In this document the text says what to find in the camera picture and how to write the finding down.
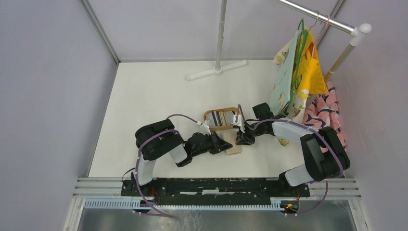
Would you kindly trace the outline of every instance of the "white floor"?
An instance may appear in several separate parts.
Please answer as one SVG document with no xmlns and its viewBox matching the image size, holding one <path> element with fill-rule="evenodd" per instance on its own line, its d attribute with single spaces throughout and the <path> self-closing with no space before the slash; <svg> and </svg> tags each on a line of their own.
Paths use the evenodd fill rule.
<svg viewBox="0 0 408 231">
<path fill-rule="evenodd" d="M 135 132 L 140 127 L 185 114 L 203 120 L 207 110 L 236 107 L 246 118 L 255 118 L 252 107 L 269 103 L 278 67 L 269 60 L 249 61 L 246 67 L 193 82 L 185 76 L 212 68 L 214 62 L 121 63 L 103 121 L 89 177 L 121 177 L 134 167 L 137 156 Z M 176 129 L 187 140 L 198 126 L 174 117 Z M 178 168 L 169 154 L 159 158 L 154 177 L 228 178 L 277 177 L 303 163 L 299 146 L 282 147 L 276 138 L 258 137 L 242 153 L 205 153 Z"/>
</svg>

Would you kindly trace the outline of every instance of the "lavender wall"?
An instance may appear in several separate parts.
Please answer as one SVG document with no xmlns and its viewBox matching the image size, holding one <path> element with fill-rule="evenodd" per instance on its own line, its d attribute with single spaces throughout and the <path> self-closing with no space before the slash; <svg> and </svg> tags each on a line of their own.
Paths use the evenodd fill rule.
<svg viewBox="0 0 408 231">
<path fill-rule="evenodd" d="M 294 0 L 330 12 L 336 0 Z M 215 58 L 221 0 L 90 0 L 121 60 Z M 273 0 L 229 0 L 222 56 L 273 58 L 303 14 Z M 305 25 L 315 20 L 305 17 Z M 317 24 L 312 31 L 318 32 Z"/>
<path fill-rule="evenodd" d="M 0 230 L 62 228 L 114 71 L 80 1 L 0 1 Z"/>
<path fill-rule="evenodd" d="M 340 19 L 372 32 L 333 77 L 351 169 L 376 231 L 407 230 L 408 1 L 349 0 Z M 326 70 L 350 37 L 332 30 L 319 57 Z"/>
</svg>

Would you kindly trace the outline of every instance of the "pink patterned cloth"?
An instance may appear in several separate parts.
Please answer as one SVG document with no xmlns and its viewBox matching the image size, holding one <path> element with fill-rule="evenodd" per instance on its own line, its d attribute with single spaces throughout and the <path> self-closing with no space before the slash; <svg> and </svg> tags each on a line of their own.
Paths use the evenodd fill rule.
<svg viewBox="0 0 408 231">
<path fill-rule="evenodd" d="M 347 151 L 344 135 L 340 129 L 339 106 L 337 105 L 336 92 L 331 82 L 326 84 L 329 92 L 321 94 L 309 105 L 303 116 L 303 123 L 314 128 L 332 127 L 337 132 L 344 149 Z"/>
</svg>

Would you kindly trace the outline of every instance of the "clothes rack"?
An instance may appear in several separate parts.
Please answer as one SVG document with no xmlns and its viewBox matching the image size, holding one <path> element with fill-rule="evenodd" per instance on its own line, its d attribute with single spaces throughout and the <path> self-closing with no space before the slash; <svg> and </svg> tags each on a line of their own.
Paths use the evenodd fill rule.
<svg viewBox="0 0 408 231">
<path fill-rule="evenodd" d="M 330 71 L 328 71 L 327 74 L 325 75 L 324 77 L 325 80 L 328 80 L 329 77 L 337 71 L 337 69 L 341 66 L 344 60 L 353 51 L 353 49 L 362 41 L 365 35 L 371 31 L 371 25 L 367 23 L 362 24 L 359 27 L 355 27 L 355 26 L 351 26 L 349 24 L 343 23 L 341 21 L 338 21 L 336 19 L 332 19 L 332 18 L 328 19 L 326 16 L 324 16 L 323 14 L 319 14 L 317 11 L 311 10 L 307 7 L 304 7 L 302 5 L 299 5 L 297 3 L 294 3 L 288 0 L 274 0 L 274 1 L 282 5 L 285 5 L 289 8 L 292 8 L 296 11 L 304 13 L 321 22 L 325 23 L 328 21 L 330 26 L 333 26 L 334 28 L 339 29 L 341 31 L 347 32 L 353 37 L 350 40 L 347 47 L 342 52 L 342 54 L 339 56 L 337 61 L 333 64 Z M 221 64 L 222 42 L 224 40 L 224 24 L 225 24 L 226 9 L 227 9 L 227 0 L 222 0 L 221 17 L 220 17 L 219 32 L 218 32 L 216 65 L 210 70 L 206 70 L 203 72 L 199 72 L 199 73 L 187 76 L 186 79 L 188 81 L 193 81 L 193 80 L 201 79 L 201 78 L 208 77 L 208 76 L 214 76 L 214 75 L 219 76 L 225 71 L 230 71 L 230 70 L 237 69 L 237 68 L 248 65 L 248 62 L 246 60 L 243 60 L 237 63 L 233 63 L 233 64 L 229 64 L 229 65 L 225 65 L 225 66 L 220 65 Z"/>
</svg>

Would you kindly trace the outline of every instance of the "pink hanger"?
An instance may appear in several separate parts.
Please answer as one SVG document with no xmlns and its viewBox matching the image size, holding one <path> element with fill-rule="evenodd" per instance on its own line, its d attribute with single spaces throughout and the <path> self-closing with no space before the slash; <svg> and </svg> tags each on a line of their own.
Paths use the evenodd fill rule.
<svg viewBox="0 0 408 231">
<path fill-rule="evenodd" d="M 326 21 L 326 25 L 324 25 L 323 29 L 320 31 L 319 35 L 316 37 L 315 41 L 313 42 L 313 49 L 312 49 L 312 57 L 313 54 L 315 53 L 315 46 L 317 41 L 320 39 L 320 36 L 323 34 L 324 31 L 326 31 L 327 26 L 329 25 L 329 20 L 330 20 L 330 15 L 327 15 L 327 21 Z"/>
</svg>

